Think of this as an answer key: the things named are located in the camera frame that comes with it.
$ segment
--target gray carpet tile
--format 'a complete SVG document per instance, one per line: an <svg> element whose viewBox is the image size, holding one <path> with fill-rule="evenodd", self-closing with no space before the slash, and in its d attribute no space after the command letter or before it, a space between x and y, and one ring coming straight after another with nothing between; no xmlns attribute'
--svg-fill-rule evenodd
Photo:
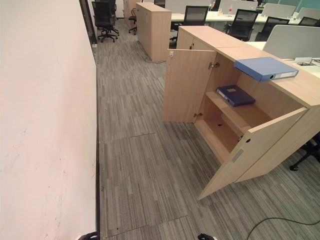
<svg viewBox="0 0 320 240"><path fill-rule="evenodd" d="M267 217L320 219L320 164L288 169L297 151L265 176L233 183L198 201L220 167L193 124L163 122L166 63L147 63L123 19L120 36L95 51L100 142L101 239L242 240ZM250 240L320 239L320 224L270 220Z"/></svg>

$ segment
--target white wall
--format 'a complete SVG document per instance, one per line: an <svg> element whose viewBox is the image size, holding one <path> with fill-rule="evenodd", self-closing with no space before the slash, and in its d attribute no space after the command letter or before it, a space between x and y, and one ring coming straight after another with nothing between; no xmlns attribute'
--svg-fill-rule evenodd
<svg viewBox="0 0 320 240"><path fill-rule="evenodd" d="M124 0L115 0L116 4L116 12L115 15L117 18L123 18L124 17Z"/></svg>
<svg viewBox="0 0 320 240"><path fill-rule="evenodd" d="M79 0L1 0L0 239L96 229L96 66Z"/></svg>

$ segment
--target office chair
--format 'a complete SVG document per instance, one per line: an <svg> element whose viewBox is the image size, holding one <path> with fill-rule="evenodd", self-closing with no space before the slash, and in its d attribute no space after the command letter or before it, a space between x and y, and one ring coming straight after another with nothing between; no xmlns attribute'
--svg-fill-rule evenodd
<svg viewBox="0 0 320 240"><path fill-rule="evenodd" d="M117 11L117 4L116 0L95 0L96 2L107 2L109 3L109 8L111 10L111 16L113 17L114 21L116 21L116 11ZM118 36L120 35L119 30L111 29L111 31L115 32Z"/></svg>
<svg viewBox="0 0 320 240"><path fill-rule="evenodd" d="M128 18L129 20L133 21L133 24L136 24L136 22L137 22L136 10L137 10L136 8L132 8L132 10L131 10L131 16ZM136 35L136 33L137 33L137 26L129 29L129 33L130 33L131 31L133 31L133 34Z"/></svg>
<svg viewBox="0 0 320 240"><path fill-rule="evenodd" d="M93 1L92 6L94 11L94 25L97 28L102 28L101 35L98 36L98 39L101 38L101 43L104 42L105 38L110 38L115 42L115 39L118 39L118 37L117 35L111 34L111 31L114 30L115 19L112 15L109 2Z"/></svg>
<svg viewBox="0 0 320 240"><path fill-rule="evenodd" d="M165 0L154 0L153 3L159 7L165 8Z"/></svg>
<svg viewBox="0 0 320 240"><path fill-rule="evenodd" d="M258 32L258 34L255 37L256 42L265 42L268 40L268 37L274 29L275 25L288 25L289 19L283 19L283 18L278 18L278 17L272 17L268 16L263 29L261 32Z"/></svg>
<svg viewBox="0 0 320 240"><path fill-rule="evenodd" d="M241 41L249 41L259 12L238 9L232 24L226 25L225 33Z"/></svg>
<svg viewBox="0 0 320 240"><path fill-rule="evenodd" d="M320 163L320 132L307 141L306 144L301 147L301 149L306 150L306 153L299 161L289 167L291 171L298 171L298 165L311 155L314 156Z"/></svg>
<svg viewBox="0 0 320 240"><path fill-rule="evenodd" d="M299 26L310 26L310 27L319 27L320 20L304 16L302 20L299 22Z"/></svg>
<svg viewBox="0 0 320 240"><path fill-rule="evenodd" d="M183 26L203 26L206 22L208 6L185 6ZM173 25L174 30L179 30L180 24ZM170 40L177 42L178 34Z"/></svg>

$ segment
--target water bottle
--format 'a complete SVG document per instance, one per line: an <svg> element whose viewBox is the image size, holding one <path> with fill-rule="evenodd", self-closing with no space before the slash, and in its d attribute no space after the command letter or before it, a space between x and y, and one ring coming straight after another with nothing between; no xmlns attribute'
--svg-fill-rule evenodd
<svg viewBox="0 0 320 240"><path fill-rule="evenodd" d="M231 12L232 12L232 4L231 4L231 6L230 6L229 9L228 9L228 17L231 17Z"/></svg>

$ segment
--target white partition panel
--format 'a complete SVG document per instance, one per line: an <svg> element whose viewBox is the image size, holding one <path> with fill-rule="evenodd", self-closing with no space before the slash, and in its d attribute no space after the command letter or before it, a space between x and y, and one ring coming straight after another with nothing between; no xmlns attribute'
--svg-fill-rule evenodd
<svg viewBox="0 0 320 240"><path fill-rule="evenodd" d="M320 19L320 9L302 7L297 17L299 19L302 19L303 17Z"/></svg>
<svg viewBox="0 0 320 240"><path fill-rule="evenodd" d="M165 8L173 14L185 14L186 6L208 6L211 0L165 0Z"/></svg>
<svg viewBox="0 0 320 240"><path fill-rule="evenodd" d="M263 50L281 59L320 57L320 27L276 25Z"/></svg>
<svg viewBox="0 0 320 240"><path fill-rule="evenodd" d="M295 6L267 3L264 6L262 15L285 19L287 17L291 17L294 14L295 9Z"/></svg>
<svg viewBox="0 0 320 240"><path fill-rule="evenodd" d="M256 10L257 1L241 1L241 0L221 0L219 9L222 9L223 14L228 14L228 10L232 5L231 14L236 14L238 9Z"/></svg>

